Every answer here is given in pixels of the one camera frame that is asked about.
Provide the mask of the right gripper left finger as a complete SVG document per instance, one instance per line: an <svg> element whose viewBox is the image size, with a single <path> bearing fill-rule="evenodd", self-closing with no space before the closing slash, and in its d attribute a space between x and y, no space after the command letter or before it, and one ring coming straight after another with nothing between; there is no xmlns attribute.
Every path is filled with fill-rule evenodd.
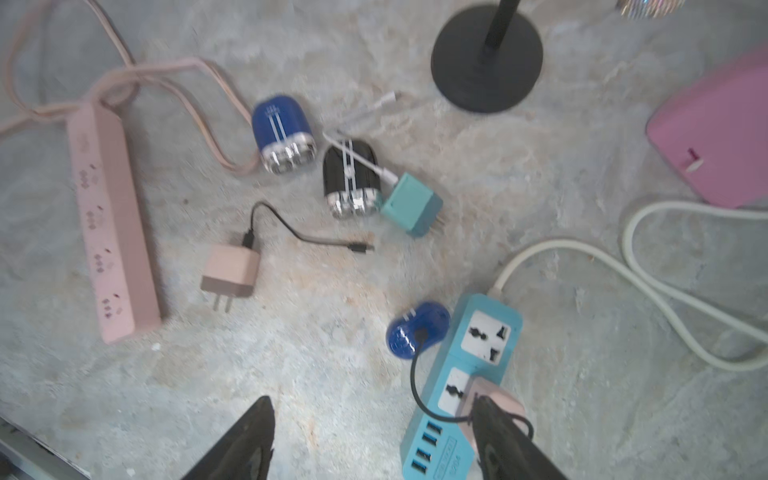
<svg viewBox="0 0 768 480"><path fill-rule="evenodd" d="M274 452L275 428L271 399L262 396L183 479L266 479Z"/></svg>

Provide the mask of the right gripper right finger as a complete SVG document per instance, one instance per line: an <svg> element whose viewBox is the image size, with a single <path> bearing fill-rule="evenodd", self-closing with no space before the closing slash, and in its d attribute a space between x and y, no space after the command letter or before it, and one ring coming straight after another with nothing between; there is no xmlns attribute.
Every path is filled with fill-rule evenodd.
<svg viewBox="0 0 768 480"><path fill-rule="evenodd" d="M567 479L533 443L531 422L490 397L474 401L470 425L484 479Z"/></svg>

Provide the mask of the small blue electric shaver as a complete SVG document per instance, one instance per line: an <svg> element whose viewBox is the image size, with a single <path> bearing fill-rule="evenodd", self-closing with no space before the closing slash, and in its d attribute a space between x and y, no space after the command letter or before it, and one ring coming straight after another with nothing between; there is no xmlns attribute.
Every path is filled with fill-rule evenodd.
<svg viewBox="0 0 768 480"><path fill-rule="evenodd" d="M450 313L441 303L425 301L394 319L386 332L386 345L397 358L412 360L419 347L428 349L447 335Z"/></svg>

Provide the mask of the beige power adapter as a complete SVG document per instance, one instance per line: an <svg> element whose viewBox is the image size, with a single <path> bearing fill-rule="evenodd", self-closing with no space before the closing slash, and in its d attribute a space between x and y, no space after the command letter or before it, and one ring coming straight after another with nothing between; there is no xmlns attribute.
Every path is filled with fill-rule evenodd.
<svg viewBox="0 0 768 480"><path fill-rule="evenodd" d="M260 254L252 248L216 244L205 263L200 289L214 295L213 310L218 311L226 299L228 313L235 298L253 295L259 270Z"/></svg>

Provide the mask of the pink power strip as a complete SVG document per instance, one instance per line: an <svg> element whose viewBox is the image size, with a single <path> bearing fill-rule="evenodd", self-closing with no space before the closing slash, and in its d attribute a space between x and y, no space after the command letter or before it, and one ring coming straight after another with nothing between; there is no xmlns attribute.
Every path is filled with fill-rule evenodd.
<svg viewBox="0 0 768 480"><path fill-rule="evenodd" d="M66 128L100 333L112 344L161 325L124 127L86 102Z"/></svg>

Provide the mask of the teal power adapter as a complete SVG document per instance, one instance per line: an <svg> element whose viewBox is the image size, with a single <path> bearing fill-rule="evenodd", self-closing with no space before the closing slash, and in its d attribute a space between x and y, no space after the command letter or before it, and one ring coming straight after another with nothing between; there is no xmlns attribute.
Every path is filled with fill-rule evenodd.
<svg viewBox="0 0 768 480"><path fill-rule="evenodd" d="M412 238L421 238L430 231L443 204L435 191L406 173L394 186L380 212Z"/></svg>

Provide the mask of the black electric shaver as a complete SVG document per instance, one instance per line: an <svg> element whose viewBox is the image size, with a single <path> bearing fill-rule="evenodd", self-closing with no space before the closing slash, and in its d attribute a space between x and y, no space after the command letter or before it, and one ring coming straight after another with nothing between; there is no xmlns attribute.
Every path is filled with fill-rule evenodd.
<svg viewBox="0 0 768 480"><path fill-rule="evenodd" d="M383 201L379 176L334 146L324 155L323 185L326 202L336 219L374 215Z"/></svg>

